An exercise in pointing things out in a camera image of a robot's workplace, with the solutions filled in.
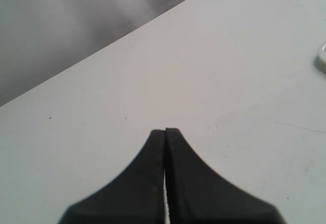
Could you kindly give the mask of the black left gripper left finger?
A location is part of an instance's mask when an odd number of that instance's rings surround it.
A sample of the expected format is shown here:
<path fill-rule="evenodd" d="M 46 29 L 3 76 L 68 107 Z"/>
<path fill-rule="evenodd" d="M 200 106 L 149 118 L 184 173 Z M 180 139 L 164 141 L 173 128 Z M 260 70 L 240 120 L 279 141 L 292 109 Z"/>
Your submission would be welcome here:
<path fill-rule="evenodd" d="M 60 223 L 165 223 L 165 132 L 152 130 L 112 182 L 71 205 Z"/>

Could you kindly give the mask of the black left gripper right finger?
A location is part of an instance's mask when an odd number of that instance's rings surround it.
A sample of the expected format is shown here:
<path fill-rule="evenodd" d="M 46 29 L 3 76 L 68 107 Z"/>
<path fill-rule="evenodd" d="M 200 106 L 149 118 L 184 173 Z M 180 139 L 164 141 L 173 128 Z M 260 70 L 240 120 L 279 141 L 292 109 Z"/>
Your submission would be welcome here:
<path fill-rule="evenodd" d="M 278 209 L 230 183 L 188 144 L 165 130 L 165 175 L 171 223 L 285 223 Z"/>

